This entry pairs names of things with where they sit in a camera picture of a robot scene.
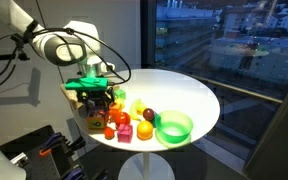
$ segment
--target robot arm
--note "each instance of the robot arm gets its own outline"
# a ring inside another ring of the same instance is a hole
[[[24,35],[33,20],[13,0],[0,0],[0,21],[8,24],[18,34]],[[64,28],[71,28],[98,39],[96,27],[89,23],[71,21]],[[43,29],[38,24],[33,32]],[[65,32],[53,32],[36,36],[31,44],[43,59],[55,65],[68,66],[77,63],[83,77],[96,77],[102,72],[107,72],[106,65],[103,65],[102,60],[96,55],[100,52],[99,42],[87,36],[80,37],[83,41]]]

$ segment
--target white wall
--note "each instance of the white wall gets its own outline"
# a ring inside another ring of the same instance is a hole
[[[42,23],[34,0],[16,2]],[[39,2],[48,27],[63,27],[69,20],[92,23],[97,27],[101,40],[119,52],[132,68],[140,67],[139,0],[39,0]],[[7,25],[0,23],[0,37],[10,33],[12,31]],[[13,42],[9,39],[0,42],[0,54],[9,54],[13,48]],[[10,80],[0,87],[0,145],[48,124],[52,125],[55,131],[65,134],[69,140],[76,139],[77,128],[70,121],[73,115],[59,88],[61,80],[57,67],[40,59],[29,46],[24,50],[31,60],[18,62]],[[118,69],[125,69],[121,61],[109,51],[102,50],[102,53],[104,58],[115,63]],[[5,64],[6,61],[0,61],[0,71]],[[61,70],[64,79],[77,77],[77,67],[74,65],[62,67]],[[33,81],[31,81],[32,72],[35,72]],[[29,83],[33,88],[31,94],[28,92]],[[40,101],[36,106],[32,95],[34,92]],[[96,146],[93,140],[87,141],[88,150]]]

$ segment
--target gray floor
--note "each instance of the gray floor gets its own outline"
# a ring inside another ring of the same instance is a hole
[[[89,177],[102,169],[107,169],[109,180],[117,180],[124,162],[136,153],[101,144],[82,156],[79,161]],[[170,164],[176,180],[246,179],[192,144],[178,149],[156,152],[156,154],[162,156]]]

